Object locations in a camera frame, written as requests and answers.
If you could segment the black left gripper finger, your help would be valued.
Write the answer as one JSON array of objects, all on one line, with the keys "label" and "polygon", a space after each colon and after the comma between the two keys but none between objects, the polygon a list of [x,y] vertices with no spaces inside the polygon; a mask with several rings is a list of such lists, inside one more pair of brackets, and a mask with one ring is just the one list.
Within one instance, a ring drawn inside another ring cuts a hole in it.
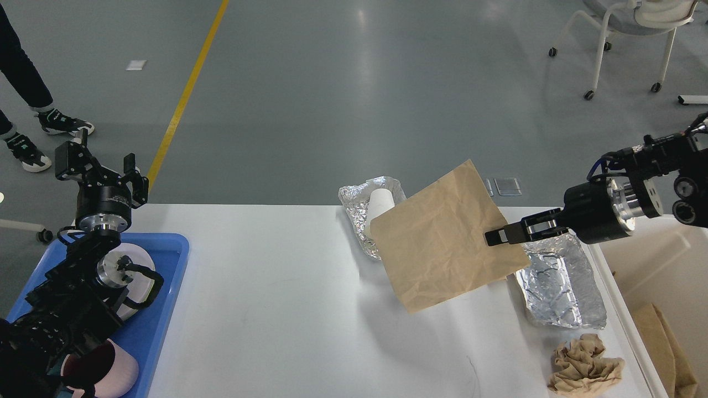
[{"label": "black left gripper finger", "polygon": [[88,137],[88,133],[81,131],[75,138],[56,147],[56,179],[75,181],[81,188],[108,185],[108,173],[87,147]]},{"label": "black left gripper finger", "polygon": [[122,174],[116,173],[114,202],[121,206],[138,208],[147,203],[149,179],[140,174],[135,164],[135,154],[123,158]]}]

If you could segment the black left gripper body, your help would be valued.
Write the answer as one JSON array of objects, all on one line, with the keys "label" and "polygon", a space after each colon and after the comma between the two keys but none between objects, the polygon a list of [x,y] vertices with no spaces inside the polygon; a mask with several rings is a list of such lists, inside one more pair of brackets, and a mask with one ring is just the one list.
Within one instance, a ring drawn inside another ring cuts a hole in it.
[{"label": "black left gripper body", "polygon": [[77,194],[75,226],[84,232],[111,229],[123,232],[132,225],[131,192],[125,186],[81,185]]}]

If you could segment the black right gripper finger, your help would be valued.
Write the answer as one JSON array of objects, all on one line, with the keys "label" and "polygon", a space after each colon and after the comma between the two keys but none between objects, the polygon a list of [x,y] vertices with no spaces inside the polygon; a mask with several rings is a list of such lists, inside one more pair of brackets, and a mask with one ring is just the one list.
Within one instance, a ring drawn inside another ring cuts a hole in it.
[{"label": "black right gripper finger", "polygon": [[501,244],[521,244],[558,237],[569,231],[569,227],[559,222],[560,209],[550,209],[523,217],[516,223],[485,232],[485,242],[489,247]]}]

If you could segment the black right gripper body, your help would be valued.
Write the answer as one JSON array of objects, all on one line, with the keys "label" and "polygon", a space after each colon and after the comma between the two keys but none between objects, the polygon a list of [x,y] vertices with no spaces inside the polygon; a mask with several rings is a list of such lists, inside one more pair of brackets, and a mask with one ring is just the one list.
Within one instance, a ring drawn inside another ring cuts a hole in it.
[{"label": "black right gripper body", "polygon": [[662,214],[662,199],[650,180],[607,178],[579,184],[564,194],[563,225],[586,244],[630,237],[638,217]]}]

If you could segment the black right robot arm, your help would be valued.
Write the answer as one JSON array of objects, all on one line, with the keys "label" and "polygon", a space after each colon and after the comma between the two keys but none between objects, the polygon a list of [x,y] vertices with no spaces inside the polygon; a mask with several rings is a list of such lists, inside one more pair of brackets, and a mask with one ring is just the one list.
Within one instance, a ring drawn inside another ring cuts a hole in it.
[{"label": "black right robot arm", "polygon": [[706,228],[706,113],[680,133],[644,136],[642,144],[602,154],[583,184],[564,193],[564,206],[523,217],[485,233],[490,247],[521,244],[574,232],[585,244],[630,237],[638,217],[663,214],[654,178],[675,172],[678,197],[671,212],[680,224]]}]

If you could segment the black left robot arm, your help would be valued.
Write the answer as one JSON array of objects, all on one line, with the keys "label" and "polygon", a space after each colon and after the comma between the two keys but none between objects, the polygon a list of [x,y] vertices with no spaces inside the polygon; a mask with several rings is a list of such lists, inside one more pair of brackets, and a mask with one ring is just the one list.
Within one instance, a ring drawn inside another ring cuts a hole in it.
[{"label": "black left robot arm", "polygon": [[149,179],[139,173],[135,156],[123,159],[123,172],[100,164],[80,133],[55,151],[56,179],[79,185],[74,225],[66,227],[66,257],[26,295],[30,311],[13,322],[2,320],[2,396],[55,397],[63,387],[95,396],[78,377],[51,375],[69,354],[88,355],[124,324],[121,306],[149,307],[163,277],[127,255],[103,265],[131,227],[132,210],[148,199]]}]

